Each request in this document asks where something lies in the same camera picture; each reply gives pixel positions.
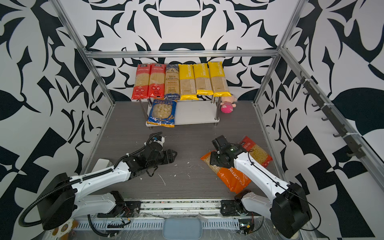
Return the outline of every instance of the spaghetti package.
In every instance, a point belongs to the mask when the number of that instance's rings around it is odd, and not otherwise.
[[[164,80],[166,65],[159,63],[151,64],[151,75],[149,77],[148,97],[164,98]]]
[[[206,63],[193,64],[193,71],[195,73],[197,95],[213,95],[208,65]]]
[[[177,102],[171,100],[153,100],[147,124],[175,127],[176,104]]]
[[[148,98],[150,64],[139,64],[136,70],[136,80],[133,87],[132,99]]]
[[[222,62],[208,62],[214,97],[230,97]]]
[[[180,100],[179,66],[177,64],[166,66],[164,95],[167,100]]]
[[[239,143],[253,159],[255,159],[260,165],[263,167],[267,167],[268,164],[272,161],[272,157],[268,155],[264,149],[262,149],[259,145],[253,142],[249,137],[245,136],[243,140]]]
[[[179,64],[180,100],[198,100],[192,64]]]
[[[209,168],[217,174],[217,176],[221,179],[221,181],[223,181],[223,183],[225,183],[231,192],[238,194],[251,182],[251,179],[234,167],[228,169],[225,167],[210,165],[210,152],[202,156],[200,159],[203,160]]]

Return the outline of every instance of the white shelf board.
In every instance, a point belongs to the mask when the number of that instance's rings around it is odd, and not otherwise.
[[[176,105],[175,125],[201,124],[219,122],[215,120],[216,104],[210,101],[179,101]],[[158,125],[147,124],[147,127]]]

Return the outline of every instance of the patterned wallpaper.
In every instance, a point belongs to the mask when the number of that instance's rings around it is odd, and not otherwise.
[[[341,113],[383,159],[384,5],[309,0],[287,45]],[[384,193],[298,78],[280,60],[259,106],[289,181],[321,214],[321,239],[382,237]],[[312,209],[314,226],[319,223]]]
[[[0,239],[32,239],[41,225],[19,215],[57,174],[80,173],[110,104],[47,0],[1,1],[0,62]]]
[[[222,61],[231,93],[239,100],[253,100],[272,57],[226,58],[103,58],[94,63],[116,101],[130,101],[138,63],[206,63]],[[201,100],[210,97],[199,96]]]
[[[298,0],[62,0],[93,51],[276,49]]]

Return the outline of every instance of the navy blue spaghetti package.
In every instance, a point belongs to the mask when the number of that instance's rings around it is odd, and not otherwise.
[[[147,123],[164,127],[175,127],[176,104],[177,102],[172,100],[153,100]]]

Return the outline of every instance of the pink plush toy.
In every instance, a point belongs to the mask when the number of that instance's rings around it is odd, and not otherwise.
[[[231,113],[233,111],[233,108],[236,107],[236,104],[233,103],[236,101],[237,98],[234,96],[232,97],[221,97],[221,111],[223,113]]]

